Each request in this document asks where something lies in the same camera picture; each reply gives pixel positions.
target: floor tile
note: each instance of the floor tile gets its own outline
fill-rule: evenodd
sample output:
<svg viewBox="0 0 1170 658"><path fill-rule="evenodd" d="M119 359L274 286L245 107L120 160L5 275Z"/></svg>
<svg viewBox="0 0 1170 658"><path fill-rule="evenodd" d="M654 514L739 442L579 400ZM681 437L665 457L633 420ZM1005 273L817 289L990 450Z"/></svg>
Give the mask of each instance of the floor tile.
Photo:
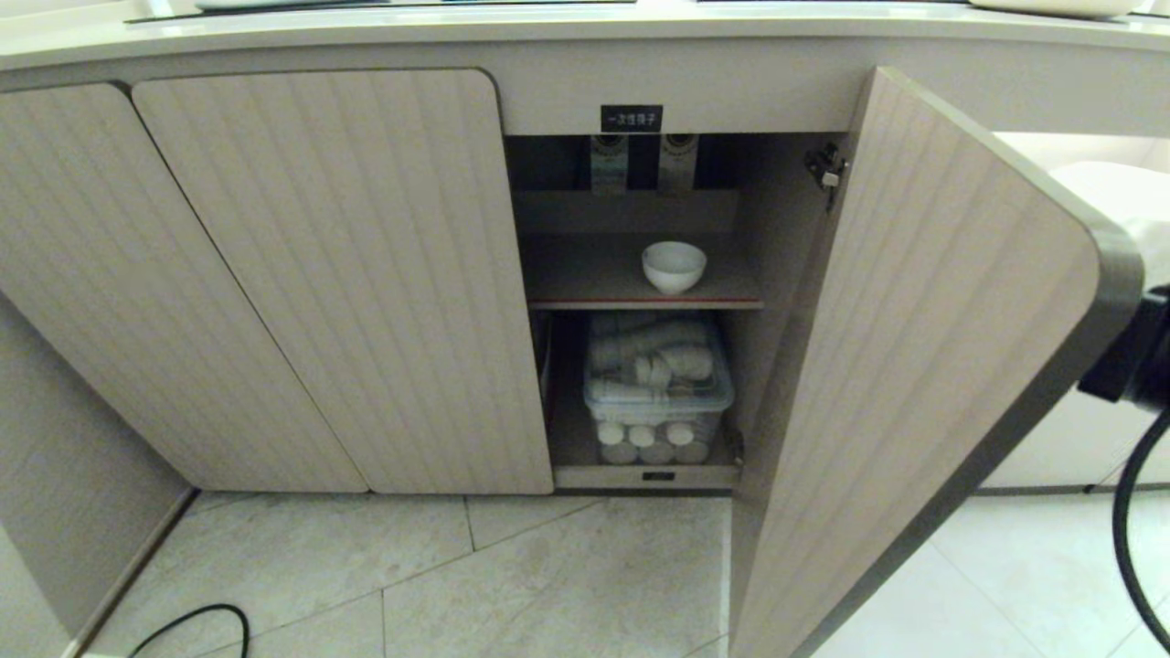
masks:
<svg viewBox="0 0 1170 658"><path fill-rule="evenodd" d="M1170 597L1154 610L1163 626L1170 624ZM1134 632L1129 633L1109 658L1166 658L1166 652L1158 640L1154 639L1154 633L1145 628L1145 624L1138 622Z"/></svg>
<svg viewBox="0 0 1170 658"><path fill-rule="evenodd" d="M1041 658L994 605L929 543L817 651L814 658Z"/></svg>
<svg viewBox="0 0 1170 658"><path fill-rule="evenodd" d="M720 636L725 499L610 499L385 590L387 658L680 658Z"/></svg>
<svg viewBox="0 0 1170 658"><path fill-rule="evenodd" d="M1168 503L1147 494L1134 506L1135 563L1155 601L1170 591ZM1096 658L1137 623L1114 561L1110 509L1108 495L977 498L931 542L1046 656Z"/></svg>
<svg viewBox="0 0 1170 658"><path fill-rule="evenodd" d="M240 645L202 658L240 658ZM383 658L381 592L253 637L248 658Z"/></svg>
<svg viewBox="0 0 1170 658"><path fill-rule="evenodd" d="M187 508L185 516L194 516L195 514L202 514L204 512L209 512L216 507L223 507L225 505L232 505L233 502L239 502L241 500L247 500L254 495L259 495L254 492L199 492L195 496L195 501L191 503Z"/></svg>
<svg viewBox="0 0 1170 658"><path fill-rule="evenodd" d="M179 522L94 644L125 656L151 631L227 602L253 635L397 583L470 551L457 496L264 494ZM187 657L236 642L235 619L193 619L172 649Z"/></svg>
<svg viewBox="0 0 1170 658"><path fill-rule="evenodd" d="M728 658L728 636L723 636L710 644L700 646L683 658Z"/></svg>
<svg viewBox="0 0 1170 658"><path fill-rule="evenodd" d="M467 496L476 550L599 501L587 496Z"/></svg>

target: black cord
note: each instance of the black cord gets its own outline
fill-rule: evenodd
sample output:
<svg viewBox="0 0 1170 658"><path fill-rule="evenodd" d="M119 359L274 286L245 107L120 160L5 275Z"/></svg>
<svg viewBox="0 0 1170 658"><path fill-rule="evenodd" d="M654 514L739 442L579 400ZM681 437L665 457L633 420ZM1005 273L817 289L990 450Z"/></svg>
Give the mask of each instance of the black cord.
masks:
<svg viewBox="0 0 1170 658"><path fill-rule="evenodd" d="M1154 638L1170 654L1170 635L1166 635L1166 630L1162 628L1157 615L1150 608L1150 602L1145 599L1145 592L1142 591L1142 585L1137 582L1134 561L1129 555L1129 500L1134 496L1134 487L1137 486L1137 474L1141 473L1145 460L1154 452L1154 446L1158 444L1158 439L1165 434L1168 427L1170 427L1170 409L1163 410L1158 414L1150 429L1145 431L1142 440L1137 441L1137 447L1129 455L1129 461L1126 462L1126 469L1121 473L1121 482L1117 485L1117 493L1113 502L1113 549L1117 554L1121 580L1126 583L1126 590L1134 602L1134 608L1137 608L1137 614L1142 616L1142 621L1154 633Z"/></svg>
<svg viewBox="0 0 1170 658"><path fill-rule="evenodd" d="M178 619L171 622L170 624L151 633L151 636L144 639L142 644L136 646L135 650L131 651L130 656L128 656L126 658L135 658L135 656L138 656L138 652L142 651L144 646L154 642L154 638L173 629L174 626L178 626L179 624L186 622L192 617L202 615L204 612L211 612L213 610L227 610L228 612L232 612L240 618L240 626L243 630L243 642L240 644L240 658L248 658L248 636L252 635L248 630L248 616L243 614L243 610L240 610L239 608L232 605L230 603L214 603L212 605L204 605L199 610L192 610L191 612L187 612L186 615L179 617Z"/></svg>

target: cabinet hinge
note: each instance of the cabinet hinge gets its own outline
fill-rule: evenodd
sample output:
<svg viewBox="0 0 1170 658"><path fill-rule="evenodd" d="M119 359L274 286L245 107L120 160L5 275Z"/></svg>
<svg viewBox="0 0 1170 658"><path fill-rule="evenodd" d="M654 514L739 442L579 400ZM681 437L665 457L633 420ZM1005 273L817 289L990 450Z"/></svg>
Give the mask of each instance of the cabinet hinge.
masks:
<svg viewBox="0 0 1170 658"><path fill-rule="evenodd" d="M837 200L837 191L841 187L841 179L845 177L845 171L849 169L849 162L841 157L837 144L830 142L819 151L805 153L805 169L812 174L817 186L828 193L825 212L832 211L833 203Z"/></svg>
<svg viewBox="0 0 1170 658"><path fill-rule="evenodd" d="M745 450L743 432L735 427L727 427L723 431L723 440L727 441L728 448L731 450L731 458L735 460L736 466L743 466Z"/></svg>

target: black label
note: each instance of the black label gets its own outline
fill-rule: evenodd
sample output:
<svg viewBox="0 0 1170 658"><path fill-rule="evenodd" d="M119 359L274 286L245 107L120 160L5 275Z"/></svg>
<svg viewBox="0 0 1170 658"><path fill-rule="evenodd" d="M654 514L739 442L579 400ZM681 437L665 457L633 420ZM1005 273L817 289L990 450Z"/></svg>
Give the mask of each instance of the black label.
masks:
<svg viewBox="0 0 1170 658"><path fill-rule="evenodd" d="M601 132L662 132L662 105L601 105Z"/></svg>

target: countertop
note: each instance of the countertop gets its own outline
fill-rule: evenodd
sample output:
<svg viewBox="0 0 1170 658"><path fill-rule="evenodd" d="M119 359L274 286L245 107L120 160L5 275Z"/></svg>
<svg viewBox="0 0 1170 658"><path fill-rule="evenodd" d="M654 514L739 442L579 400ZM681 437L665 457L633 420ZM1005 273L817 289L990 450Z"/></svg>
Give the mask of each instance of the countertop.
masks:
<svg viewBox="0 0 1170 658"><path fill-rule="evenodd" d="M186 5L181 0L176 5ZM1170 19L1083 21L927 2L695 2L300 11L128 25L158 0L0 20L0 70L241 48L715 37L903 37L1170 52Z"/></svg>

